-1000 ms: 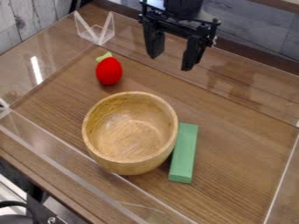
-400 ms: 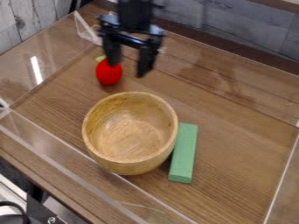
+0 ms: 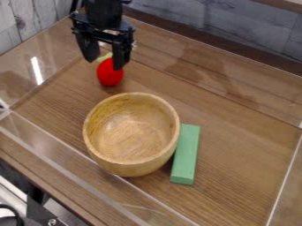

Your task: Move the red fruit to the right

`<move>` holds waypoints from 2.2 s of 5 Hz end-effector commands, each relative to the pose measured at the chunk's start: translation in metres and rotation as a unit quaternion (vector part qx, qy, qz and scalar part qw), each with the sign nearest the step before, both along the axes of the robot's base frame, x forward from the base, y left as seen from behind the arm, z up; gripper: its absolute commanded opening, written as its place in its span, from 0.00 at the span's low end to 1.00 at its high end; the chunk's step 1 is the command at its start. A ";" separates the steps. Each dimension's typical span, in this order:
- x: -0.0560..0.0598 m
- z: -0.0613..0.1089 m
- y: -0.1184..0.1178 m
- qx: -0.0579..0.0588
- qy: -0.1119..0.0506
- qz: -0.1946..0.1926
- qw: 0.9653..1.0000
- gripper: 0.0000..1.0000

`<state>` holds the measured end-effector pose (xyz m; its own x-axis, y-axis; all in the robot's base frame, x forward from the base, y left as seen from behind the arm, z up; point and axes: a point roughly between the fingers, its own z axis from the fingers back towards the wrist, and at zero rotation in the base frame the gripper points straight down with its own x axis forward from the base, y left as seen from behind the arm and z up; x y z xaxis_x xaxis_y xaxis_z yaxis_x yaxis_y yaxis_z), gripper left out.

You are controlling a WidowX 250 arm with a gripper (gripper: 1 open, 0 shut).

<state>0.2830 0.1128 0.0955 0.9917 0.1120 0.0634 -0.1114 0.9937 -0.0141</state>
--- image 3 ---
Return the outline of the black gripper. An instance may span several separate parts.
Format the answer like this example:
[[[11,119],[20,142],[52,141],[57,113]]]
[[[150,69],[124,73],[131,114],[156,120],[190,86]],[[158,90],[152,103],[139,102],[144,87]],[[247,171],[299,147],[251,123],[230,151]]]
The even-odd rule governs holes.
[[[83,10],[69,14],[72,33],[83,57],[92,63],[100,56],[99,41],[112,44],[114,70],[130,61],[135,29],[123,20],[124,5],[132,0],[83,0]]]

